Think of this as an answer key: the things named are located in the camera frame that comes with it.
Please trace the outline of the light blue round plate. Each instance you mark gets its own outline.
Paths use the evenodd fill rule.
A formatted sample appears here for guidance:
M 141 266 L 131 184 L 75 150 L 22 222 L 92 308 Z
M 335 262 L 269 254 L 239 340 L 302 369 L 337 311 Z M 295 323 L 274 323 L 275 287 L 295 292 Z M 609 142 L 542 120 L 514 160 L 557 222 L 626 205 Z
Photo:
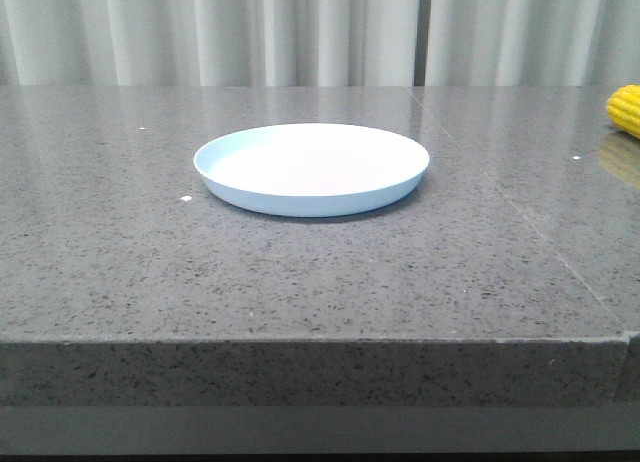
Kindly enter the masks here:
M 418 142 L 332 123 L 264 126 L 216 138 L 195 153 L 208 190 L 234 206 L 287 217 L 371 211 L 408 195 L 429 165 Z

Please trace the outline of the yellow corn cob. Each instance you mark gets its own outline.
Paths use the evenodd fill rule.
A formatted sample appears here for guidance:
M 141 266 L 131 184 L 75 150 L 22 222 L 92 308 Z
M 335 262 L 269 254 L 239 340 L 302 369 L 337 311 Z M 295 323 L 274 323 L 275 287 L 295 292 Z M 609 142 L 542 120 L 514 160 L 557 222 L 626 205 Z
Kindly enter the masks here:
M 640 86 L 626 85 L 618 88 L 607 100 L 605 111 L 615 127 L 640 138 Z

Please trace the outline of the grey pleated curtain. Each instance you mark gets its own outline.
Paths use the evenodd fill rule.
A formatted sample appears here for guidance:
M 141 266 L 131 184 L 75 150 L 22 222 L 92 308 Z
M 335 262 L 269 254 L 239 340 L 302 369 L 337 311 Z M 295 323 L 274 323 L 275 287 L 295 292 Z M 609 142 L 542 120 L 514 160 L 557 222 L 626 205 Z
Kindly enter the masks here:
M 639 0 L 1 0 L 5 85 L 623 85 Z

